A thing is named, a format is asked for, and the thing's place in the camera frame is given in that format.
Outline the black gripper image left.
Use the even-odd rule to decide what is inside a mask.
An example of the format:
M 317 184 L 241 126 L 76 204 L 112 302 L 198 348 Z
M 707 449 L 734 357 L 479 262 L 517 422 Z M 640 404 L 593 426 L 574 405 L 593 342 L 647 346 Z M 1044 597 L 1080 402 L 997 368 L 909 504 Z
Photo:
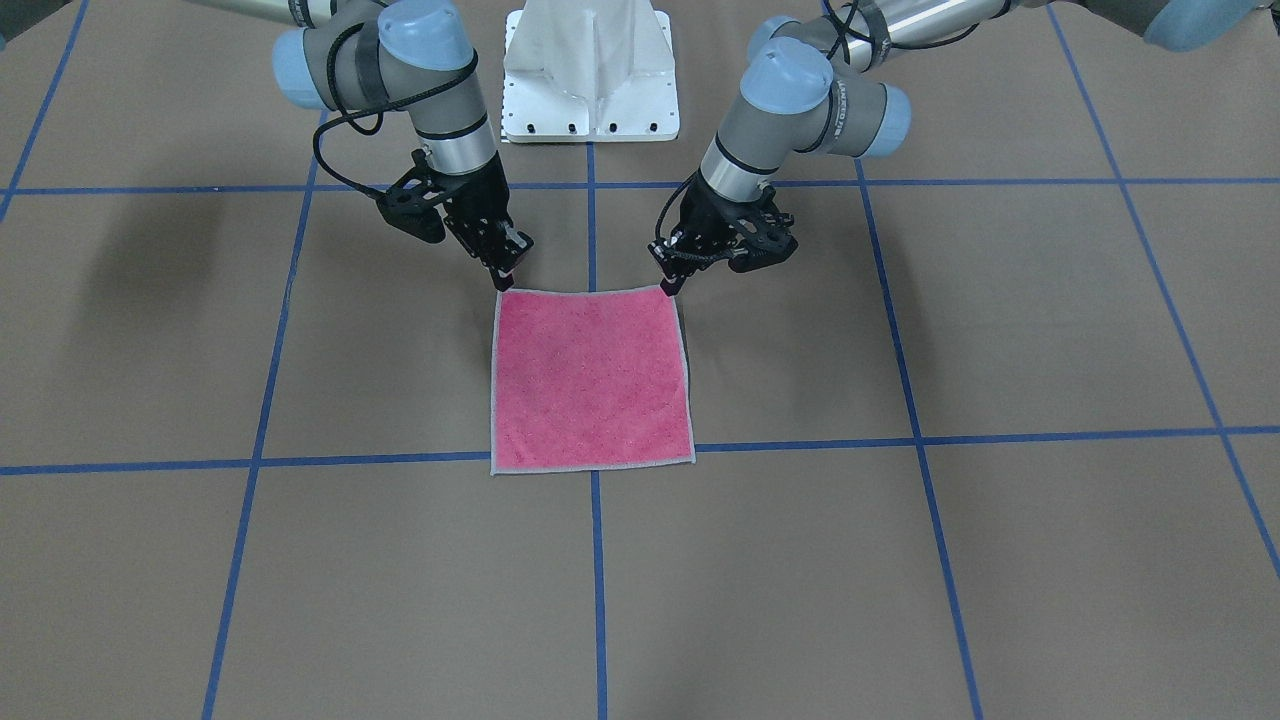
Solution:
M 445 224 L 467 251 L 490 251 L 484 260 L 498 292 L 515 284 L 515 268 L 534 247 L 508 214 L 509 187 L 500 156 L 463 174 L 440 174 Z

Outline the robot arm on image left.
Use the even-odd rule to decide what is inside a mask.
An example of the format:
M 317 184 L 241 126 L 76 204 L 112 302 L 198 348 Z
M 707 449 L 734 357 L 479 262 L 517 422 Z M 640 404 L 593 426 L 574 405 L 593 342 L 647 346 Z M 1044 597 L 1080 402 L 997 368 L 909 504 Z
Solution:
M 508 211 L 509 186 L 477 81 L 477 51 L 449 1 L 219 1 L 216 9 L 287 26 L 271 51 L 282 94 L 328 109 L 312 136 L 317 165 L 371 199 L 381 219 L 426 243 L 454 237 L 507 291 L 532 249 Z M 385 190 L 333 169 L 326 132 L 372 136 L 404 113 L 419 140 Z

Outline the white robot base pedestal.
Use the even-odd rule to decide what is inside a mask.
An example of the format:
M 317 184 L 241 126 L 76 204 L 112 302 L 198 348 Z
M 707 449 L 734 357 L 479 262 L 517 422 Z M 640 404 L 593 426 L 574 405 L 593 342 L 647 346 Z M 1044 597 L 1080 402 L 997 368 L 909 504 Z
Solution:
M 637 143 L 678 137 L 669 14 L 649 1 L 526 1 L 504 22 L 500 137 Z

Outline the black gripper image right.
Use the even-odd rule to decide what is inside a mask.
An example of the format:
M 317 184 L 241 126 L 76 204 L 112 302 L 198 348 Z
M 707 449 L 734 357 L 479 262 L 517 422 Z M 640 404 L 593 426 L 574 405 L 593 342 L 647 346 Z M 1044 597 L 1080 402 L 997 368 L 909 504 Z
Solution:
M 754 211 L 754 200 L 735 201 L 721 196 L 701 172 L 694 172 L 680 199 L 672 251 L 676 256 L 746 256 L 748 246 L 739 222 Z M 652 241 L 648 251 L 660 269 L 660 288 L 668 297 L 675 297 L 701 269 L 696 261 L 672 256 L 659 240 Z

